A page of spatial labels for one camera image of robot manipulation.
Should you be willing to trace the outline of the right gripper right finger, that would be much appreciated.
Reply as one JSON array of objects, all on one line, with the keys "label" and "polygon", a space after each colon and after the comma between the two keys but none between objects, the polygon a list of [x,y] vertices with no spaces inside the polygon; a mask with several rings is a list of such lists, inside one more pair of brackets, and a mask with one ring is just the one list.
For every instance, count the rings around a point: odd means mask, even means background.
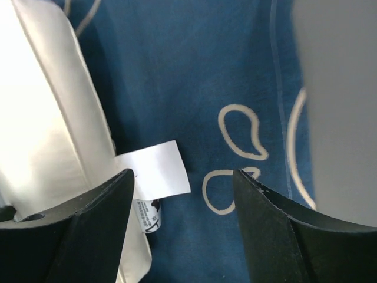
[{"label": "right gripper right finger", "polygon": [[251,282],[376,282],[376,228],[309,209],[242,170],[233,190]]}]

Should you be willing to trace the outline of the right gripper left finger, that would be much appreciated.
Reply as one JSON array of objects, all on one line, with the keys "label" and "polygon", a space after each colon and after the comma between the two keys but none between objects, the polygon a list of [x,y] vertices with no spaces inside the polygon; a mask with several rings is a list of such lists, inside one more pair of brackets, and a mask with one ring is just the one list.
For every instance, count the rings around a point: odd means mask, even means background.
[{"label": "right gripper left finger", "polygon": [[125,169],[25,220],[1,208],[1,282],[115,282],[134,191]]}]

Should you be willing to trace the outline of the cream pillow with bear print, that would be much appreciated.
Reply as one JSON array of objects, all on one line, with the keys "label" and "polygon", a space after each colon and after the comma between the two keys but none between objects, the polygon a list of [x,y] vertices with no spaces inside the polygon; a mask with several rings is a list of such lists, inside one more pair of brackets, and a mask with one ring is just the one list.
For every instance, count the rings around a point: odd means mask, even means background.
[{"label": "cream pillow with bear print", "polygon": [[[125,169],[74,29],[51,1],[1,2],[1,208],[17,222],[101,186]],[[151,266],[133,208],[115,282]]]}]

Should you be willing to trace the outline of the dark blue embroidered pillowcase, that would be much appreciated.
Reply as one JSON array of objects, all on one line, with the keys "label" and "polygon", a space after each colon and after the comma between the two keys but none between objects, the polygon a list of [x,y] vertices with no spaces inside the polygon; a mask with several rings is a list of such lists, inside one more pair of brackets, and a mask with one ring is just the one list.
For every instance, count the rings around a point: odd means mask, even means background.
[{"label": "dark blue embroidered pillowcase", "polygon": [[174,140],[191,186],[162,200],[144,282],[248,282],[232,174],[315,208],[292,1],[58,1],[117,153]]}]

